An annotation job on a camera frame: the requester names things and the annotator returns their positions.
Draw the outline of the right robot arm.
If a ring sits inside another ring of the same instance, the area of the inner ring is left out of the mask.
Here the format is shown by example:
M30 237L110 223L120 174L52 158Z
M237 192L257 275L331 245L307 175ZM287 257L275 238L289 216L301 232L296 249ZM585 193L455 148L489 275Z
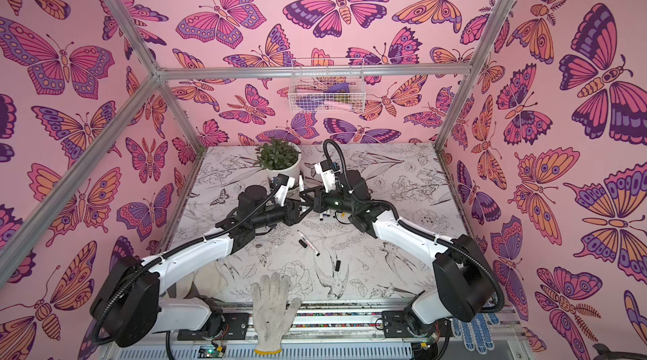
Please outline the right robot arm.
M495 314L505 307L505 293L483 252L468 235L439 235L401 217L397 208L372 199L360 176L342 176L300 191L315 213L347 213L360 232L389 242L433 270L436 288L417 294L404 309L404 321L415 336L422 336L438 321L469 323L477 314Z

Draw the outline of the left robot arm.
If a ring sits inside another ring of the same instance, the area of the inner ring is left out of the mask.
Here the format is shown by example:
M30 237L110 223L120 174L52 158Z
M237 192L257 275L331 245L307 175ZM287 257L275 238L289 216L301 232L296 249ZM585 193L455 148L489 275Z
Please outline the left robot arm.
M158 255L119 259L90 307L92 343L127 348L151 333L212 326L215 311L203 301L182 309L175 299L163 301L163 294L184 277L244 248L259 229L304 220L313 210L313 199L287 198L285 189L250 186L239 194L237 208L205 235Z

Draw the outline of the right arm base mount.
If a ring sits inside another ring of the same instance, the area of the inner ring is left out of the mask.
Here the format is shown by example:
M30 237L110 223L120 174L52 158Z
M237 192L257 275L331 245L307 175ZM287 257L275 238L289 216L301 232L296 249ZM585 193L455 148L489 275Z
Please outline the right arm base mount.
M445 319L425 324L416 318L412 311L407 310L383 311L378 319L378 324L378 329L383 331L386 338L437 340L448 334Z

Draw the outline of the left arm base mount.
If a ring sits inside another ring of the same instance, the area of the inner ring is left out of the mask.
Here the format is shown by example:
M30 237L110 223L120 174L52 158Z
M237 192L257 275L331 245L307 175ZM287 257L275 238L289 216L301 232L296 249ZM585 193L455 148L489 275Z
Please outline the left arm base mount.
M203 304L207 304L211 314L202 328L196 331L179 330L179 341L213 341L213 340L244 340L247 335L249 313L224 312L216 299L198 296Z

